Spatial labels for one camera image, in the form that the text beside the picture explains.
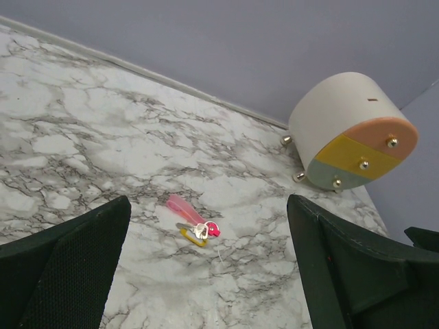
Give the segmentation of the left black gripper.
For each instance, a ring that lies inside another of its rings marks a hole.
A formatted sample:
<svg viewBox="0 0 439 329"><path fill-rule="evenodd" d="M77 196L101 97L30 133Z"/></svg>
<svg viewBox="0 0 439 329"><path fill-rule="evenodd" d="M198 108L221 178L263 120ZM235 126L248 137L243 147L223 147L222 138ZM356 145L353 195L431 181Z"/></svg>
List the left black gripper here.
<svg viewBox="0 0 439 329"><path fill-rule="evenodd" d="M301 195L287 216L314 328L438 327L438 232L407 228L405 245Z"/></svg>

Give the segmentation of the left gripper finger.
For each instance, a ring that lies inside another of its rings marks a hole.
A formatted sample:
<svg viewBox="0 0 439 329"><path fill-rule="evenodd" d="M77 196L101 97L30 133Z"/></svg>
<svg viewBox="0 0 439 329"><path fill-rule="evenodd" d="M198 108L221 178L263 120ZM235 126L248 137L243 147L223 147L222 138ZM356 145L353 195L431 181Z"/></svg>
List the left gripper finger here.
<svg viewBox="0 0 439 329"><path fill-rule="evenodd" d="M1 327L98 328L130 217L121 196L1 245Z"/></svg>

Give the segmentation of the yellow tag key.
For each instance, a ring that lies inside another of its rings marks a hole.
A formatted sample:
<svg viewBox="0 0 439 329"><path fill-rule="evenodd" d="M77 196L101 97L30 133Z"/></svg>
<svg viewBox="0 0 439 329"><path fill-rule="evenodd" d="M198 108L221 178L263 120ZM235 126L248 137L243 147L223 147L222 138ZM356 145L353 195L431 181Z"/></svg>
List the yellow tag key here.
<svg viewBox="0 0 439 329"><path fill-rule="evenodd" d="M181 235L198 247L204 247L207 244L208 226L206 224L199 223L196 225L191 225L177 223L176 227L179 229Z"/></svg>

